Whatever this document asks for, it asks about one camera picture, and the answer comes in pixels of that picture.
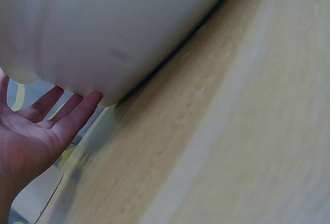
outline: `finger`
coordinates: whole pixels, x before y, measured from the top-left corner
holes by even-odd
[[[82,101],[83,97],[74,94],[70,97],[70,99],[63,105],[63,107],[54,115],[52,121],[58,122],[62,118],[66,117],[71,111],[74,110]]]
[[[50,130],[55,123],[57,123],[62,118],[66,117],[75,107],[78,106],[83,100],[83,97],[74,94],[70,99],[62,106],[62,108],[51,118],[50,120],[44,120],[37,123],[37,125],[43,129]]]
[[[64,150],[84,127],[101,99],[102,95],[97,92],[89,94],[73,111],[53,126],[51,130],[57,136],[61,150]]]
[[[9,77],[0,69],[0,102],[7,104]]]
[[[31,122],[41,122],[61,98],[63,93],[63,89],[55,86],[33,105],[20,109],[17,113]]]

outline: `white ceramic bowl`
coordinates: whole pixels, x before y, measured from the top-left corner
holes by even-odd
[[[109,106],[185,39],[218,0],[0,0],[0,66]]]

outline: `hand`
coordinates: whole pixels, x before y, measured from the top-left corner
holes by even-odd
[[[52,120],[44,120],[63,90],[54,87],[32,106],[13,112],[7,105],[8,83],[0,70],[0,208],[2,199],[13,201],[56,161],[102,98],[99,93],[85,99],[73,95]]]

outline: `wooden table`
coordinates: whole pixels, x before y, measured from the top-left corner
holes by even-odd
[[[39,223],[328,223],[330,0],[224,0],[69,159]]]

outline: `light wood grain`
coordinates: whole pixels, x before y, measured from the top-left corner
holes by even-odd
[[[329,0],[224,0],[101,115],[39,223],[328,223],[329,38]]]

